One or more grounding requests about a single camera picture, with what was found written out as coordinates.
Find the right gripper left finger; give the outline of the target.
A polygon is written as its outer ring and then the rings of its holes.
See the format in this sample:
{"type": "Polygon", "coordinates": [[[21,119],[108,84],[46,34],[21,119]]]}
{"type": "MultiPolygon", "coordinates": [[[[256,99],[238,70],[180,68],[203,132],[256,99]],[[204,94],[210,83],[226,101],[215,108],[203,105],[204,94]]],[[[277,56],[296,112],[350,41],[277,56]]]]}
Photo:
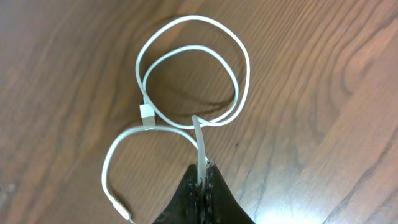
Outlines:
{"type": "Polygon", "coordinates": [[[171,201],[154,220],[153,224],[197,224],[198,187],[197,167],[191,164],[187,167],[171,201]]]}

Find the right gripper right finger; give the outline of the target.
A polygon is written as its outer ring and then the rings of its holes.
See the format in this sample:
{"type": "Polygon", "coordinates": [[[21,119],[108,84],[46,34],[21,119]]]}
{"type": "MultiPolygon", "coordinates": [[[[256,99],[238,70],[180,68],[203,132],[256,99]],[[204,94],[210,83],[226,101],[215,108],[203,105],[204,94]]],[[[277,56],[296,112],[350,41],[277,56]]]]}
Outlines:
{"type": "Polygon", "coordinates": [[[214,162],[208,163],[206,174],[205,223],[254,224],[234,198],[214,162]]]}

